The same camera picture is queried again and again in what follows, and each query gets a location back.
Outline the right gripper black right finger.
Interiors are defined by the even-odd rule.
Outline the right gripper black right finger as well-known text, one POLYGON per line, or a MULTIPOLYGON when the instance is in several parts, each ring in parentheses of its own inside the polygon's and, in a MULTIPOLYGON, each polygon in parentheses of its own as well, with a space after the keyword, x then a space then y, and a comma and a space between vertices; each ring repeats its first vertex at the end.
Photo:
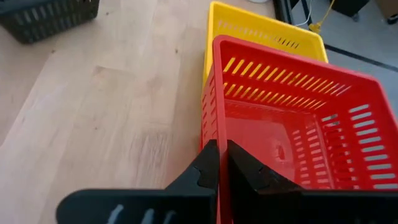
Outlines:
POLYGON ((397 191, 305 189, 228 141, 234 223, 397 223, 397 191))

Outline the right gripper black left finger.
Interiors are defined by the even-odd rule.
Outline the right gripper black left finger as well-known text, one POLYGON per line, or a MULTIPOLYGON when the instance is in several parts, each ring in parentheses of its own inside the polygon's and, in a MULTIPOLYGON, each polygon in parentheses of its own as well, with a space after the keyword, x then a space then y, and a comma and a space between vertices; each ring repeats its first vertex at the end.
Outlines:
POLYGON ((165 189, 83 189, 57 206, 57 223, 216 223, 220 153, 207 142, 165 189))

